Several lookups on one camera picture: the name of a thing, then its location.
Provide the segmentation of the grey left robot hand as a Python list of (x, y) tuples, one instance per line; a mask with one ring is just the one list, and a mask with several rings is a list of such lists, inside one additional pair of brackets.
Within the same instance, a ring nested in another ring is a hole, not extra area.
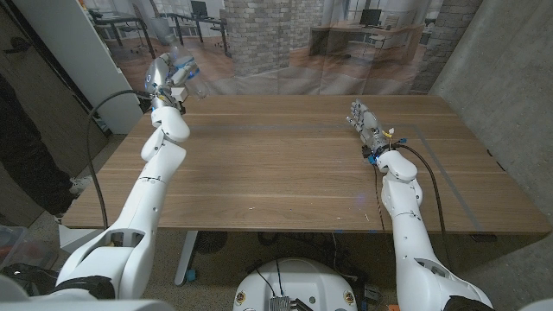
[(181, 111), (181, 104), (188, 96), (203, 99), (207, 95), (194, 57), (176, 59), (170, 53), (153, 60), (145, 75), (144, 87), (150, 93), (153, 109), (170, 106)]

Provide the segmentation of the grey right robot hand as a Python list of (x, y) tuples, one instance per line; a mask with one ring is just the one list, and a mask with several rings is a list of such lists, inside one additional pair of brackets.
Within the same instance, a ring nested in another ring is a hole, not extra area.
[(359, 134), (364, 157), (376, 160), (391, 149), (393, 130), (385, 131), (376, 115), (360, 99), (351, 103), (351, 115), (346, 120)]

